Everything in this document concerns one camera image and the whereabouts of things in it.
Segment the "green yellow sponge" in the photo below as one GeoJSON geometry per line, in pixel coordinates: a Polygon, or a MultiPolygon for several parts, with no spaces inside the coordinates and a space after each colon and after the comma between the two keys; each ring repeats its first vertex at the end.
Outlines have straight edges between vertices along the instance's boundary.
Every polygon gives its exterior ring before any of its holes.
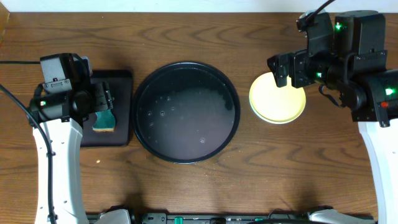
{"type": "Polygon", "coordinates": [[[97,133],[114,132],[116,127],[116,118],[111,109],[95,113],[96,121],[92,126],[93,131],[97,133]]]}

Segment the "yellow plate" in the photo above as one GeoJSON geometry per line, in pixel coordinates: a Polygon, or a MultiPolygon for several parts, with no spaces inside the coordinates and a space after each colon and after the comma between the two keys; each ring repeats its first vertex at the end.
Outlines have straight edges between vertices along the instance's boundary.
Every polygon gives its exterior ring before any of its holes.
{"type": "Polygon", "coordinates": [[[304,111],[306,95],[303,88],[294,88],[291,78],[287,85],[277,87],[271,72],[257,77],[249,91],[253,112],[272,124],[286,124],[297,119],[304,111]]]}

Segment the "mint plate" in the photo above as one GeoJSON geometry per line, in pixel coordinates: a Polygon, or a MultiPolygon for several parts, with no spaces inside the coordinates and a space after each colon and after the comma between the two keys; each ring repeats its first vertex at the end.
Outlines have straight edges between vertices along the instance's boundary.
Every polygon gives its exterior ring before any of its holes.
{"type": "Polygon", "coordinates": [[[306,105],[305,94],[292,98],[282,96],[249,95],[249,104],[254,114],[271,124],[287,124],[297,119],[306,105]]]}

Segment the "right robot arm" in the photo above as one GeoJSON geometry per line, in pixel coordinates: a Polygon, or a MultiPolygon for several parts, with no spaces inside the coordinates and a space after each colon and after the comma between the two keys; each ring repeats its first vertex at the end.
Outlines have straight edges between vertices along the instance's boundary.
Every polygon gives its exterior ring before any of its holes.
{"type": "Polygon", "coordinates": [[[397,222],[397,71],[386,67],[386,19],[377,11],[308,12],[297,20],[306,49],[277,54],[267,64],[278,87],[314,83],[340,93],[369,154],[378,222],[397,222]]]}

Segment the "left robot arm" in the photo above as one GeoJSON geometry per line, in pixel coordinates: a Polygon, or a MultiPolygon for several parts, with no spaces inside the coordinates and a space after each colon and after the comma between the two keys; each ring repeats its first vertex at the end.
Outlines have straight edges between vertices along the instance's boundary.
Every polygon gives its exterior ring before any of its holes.
{"type": "Polygon", "coordinates": [[[68,90],[43,95],[39,84],[30,101],[33,113],[30,122],[37,146],[39,189],[36,223],[91,223],[87,216],[81,192],[80,146],[83,127],[79,119],[69,117],[42,121],[40,109],[52,102],[70,102],[72,96],[87,96],[89,102],[98,96],[112,103],[107,83],[93,84],[83,90],[68,90]]]}

